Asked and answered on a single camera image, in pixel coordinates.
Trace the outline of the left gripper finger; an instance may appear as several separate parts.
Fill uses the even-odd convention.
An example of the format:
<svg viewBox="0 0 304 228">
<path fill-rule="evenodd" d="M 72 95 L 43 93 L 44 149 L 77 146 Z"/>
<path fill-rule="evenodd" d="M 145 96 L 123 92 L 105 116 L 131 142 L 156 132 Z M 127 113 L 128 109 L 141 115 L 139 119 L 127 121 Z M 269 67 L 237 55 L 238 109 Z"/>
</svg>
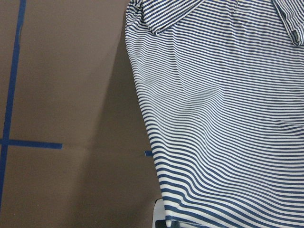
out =
<svg viewBox="0 0 304 228">
<path fill-rule="evenodd" d="M 153 228 L 166 228 L 165 209 L 162 199 L 156 200 L 153 208 Z"/>
</svg>

